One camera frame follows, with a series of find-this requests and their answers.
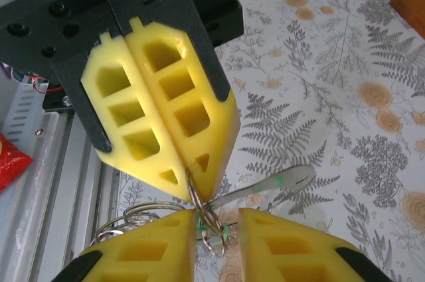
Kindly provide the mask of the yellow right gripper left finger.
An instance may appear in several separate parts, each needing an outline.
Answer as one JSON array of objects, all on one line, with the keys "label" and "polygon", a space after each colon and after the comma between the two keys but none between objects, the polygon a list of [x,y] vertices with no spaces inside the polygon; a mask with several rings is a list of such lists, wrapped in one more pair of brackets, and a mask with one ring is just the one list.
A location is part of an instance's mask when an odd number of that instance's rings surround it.
[{"label": "yellow right gripper left finger", "polygon": [[57,281],[193,281],[196,216],[182,210],[84,250]]}]

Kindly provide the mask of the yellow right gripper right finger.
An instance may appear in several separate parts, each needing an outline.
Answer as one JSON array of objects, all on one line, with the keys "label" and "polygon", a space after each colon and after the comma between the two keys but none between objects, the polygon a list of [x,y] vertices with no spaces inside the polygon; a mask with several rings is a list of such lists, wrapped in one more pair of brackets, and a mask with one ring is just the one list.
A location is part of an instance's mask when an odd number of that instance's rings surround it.
[{"label": "yellow right gripper right finger", "polygon": [[389,281],[349,242],[252,208],[238,212],[245,281]]}]

